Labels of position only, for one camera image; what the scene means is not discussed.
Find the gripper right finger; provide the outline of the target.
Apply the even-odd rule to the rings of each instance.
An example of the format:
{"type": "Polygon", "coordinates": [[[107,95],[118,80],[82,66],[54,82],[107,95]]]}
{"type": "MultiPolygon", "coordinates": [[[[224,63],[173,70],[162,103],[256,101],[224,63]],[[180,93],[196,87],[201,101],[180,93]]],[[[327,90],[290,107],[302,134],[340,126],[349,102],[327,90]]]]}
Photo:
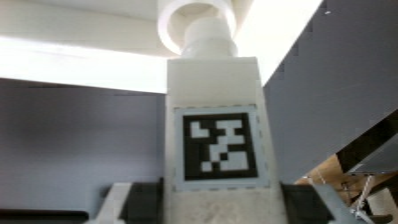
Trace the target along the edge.
{"type": "Polygon", "coordinates": [[[288,224],[368,224],[329,185],[283,185],[288,224]]]}

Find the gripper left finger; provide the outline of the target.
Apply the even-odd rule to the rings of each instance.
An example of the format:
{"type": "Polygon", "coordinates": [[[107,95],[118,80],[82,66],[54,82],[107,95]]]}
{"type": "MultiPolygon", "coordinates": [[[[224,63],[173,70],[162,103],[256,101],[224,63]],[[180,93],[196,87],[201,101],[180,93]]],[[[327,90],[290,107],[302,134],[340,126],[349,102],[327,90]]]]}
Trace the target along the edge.
{"type": "Polygon", "coordinates": [[[116,183],[98,215],[86,224],[164,224],[162,202],[160,182],[116,183]]]}

